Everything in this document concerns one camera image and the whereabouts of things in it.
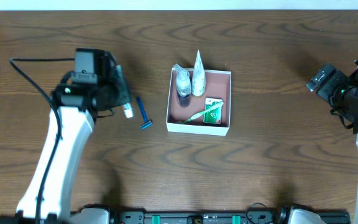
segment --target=white backdrop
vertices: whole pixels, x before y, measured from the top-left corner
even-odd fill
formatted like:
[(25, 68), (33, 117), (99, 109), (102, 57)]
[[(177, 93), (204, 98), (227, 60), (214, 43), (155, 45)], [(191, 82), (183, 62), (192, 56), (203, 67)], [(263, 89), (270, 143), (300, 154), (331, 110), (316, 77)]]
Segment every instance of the white backdrop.
[(0, 0), (0, 10), (358, 9), (358, 0)]

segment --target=clear bottle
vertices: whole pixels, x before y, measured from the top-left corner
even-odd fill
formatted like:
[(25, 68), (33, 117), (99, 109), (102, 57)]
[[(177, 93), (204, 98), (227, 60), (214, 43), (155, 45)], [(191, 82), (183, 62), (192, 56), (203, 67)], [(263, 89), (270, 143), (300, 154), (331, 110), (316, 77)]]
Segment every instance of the clear bottle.
[(177, 98), (181, 107), (187, 107), (190, 104), (191, 82), (189, 71), (178, 64), (173, 66), (177, 71)]

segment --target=wood grain surface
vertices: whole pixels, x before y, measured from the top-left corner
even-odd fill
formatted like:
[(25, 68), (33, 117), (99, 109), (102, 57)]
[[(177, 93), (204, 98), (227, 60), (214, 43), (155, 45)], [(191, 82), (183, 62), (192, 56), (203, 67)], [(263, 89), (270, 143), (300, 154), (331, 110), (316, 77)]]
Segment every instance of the wood grain surface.
[[(358, 54), (358, 11), (0, 12), (0, 213), (13, 214), (42, 150), (50, 108), (10, 57), (73, 57), (77, 47), (112, 52), (153, 126), (120, 108), (97, 122), (76, 176), (71, 206), (245, 210), (296, 202), (356, 205), (356, 136), (305, 84), (326, 62), (349, 74)], [(170, 70), (232, 72), (225, 137), (168, 133)], [(20, 68), (46, 92), (73, 62)]]

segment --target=box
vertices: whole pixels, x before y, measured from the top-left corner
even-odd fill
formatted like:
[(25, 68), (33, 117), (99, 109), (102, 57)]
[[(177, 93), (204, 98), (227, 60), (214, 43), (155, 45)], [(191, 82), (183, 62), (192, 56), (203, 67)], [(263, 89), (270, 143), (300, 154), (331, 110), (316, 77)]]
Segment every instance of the box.
[[(192, 68), (186, 68), (190, 77), (193, 75)], [(201, 97), (191, 95), (190, 105), (182, 108), (177, 100), (176, 77), (174, 68), (171, 70), (171, 82), (168, 96), (167, 107), (167, 129), (171, 132), (191, 133), (191, 134), (211, 134), (225, 136), (230, 128), (230, 108), (231, 108), (231, 72), (205, 70), (206, 86), (205, 93)], [(219, 98), (224, 104), (222, 108), (222, 123), (219, 126), (204, 124), (204, 116), (200, 116), (194, 121), (186, 124), (178, 124), (178, 121), (186, 121), (196, 113), (205, 108), (205, 98)]]

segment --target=green tape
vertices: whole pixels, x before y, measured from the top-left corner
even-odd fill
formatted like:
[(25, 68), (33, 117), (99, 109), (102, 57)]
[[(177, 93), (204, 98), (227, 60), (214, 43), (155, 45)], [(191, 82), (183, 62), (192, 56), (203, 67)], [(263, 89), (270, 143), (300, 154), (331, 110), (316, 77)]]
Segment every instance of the green tape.
[(241, 217), (239, 215), (233, 215), (233, 224), (241, 224)]
[(152, 224), (160, 224), (160, 216), (159, 215), (152, 216)]

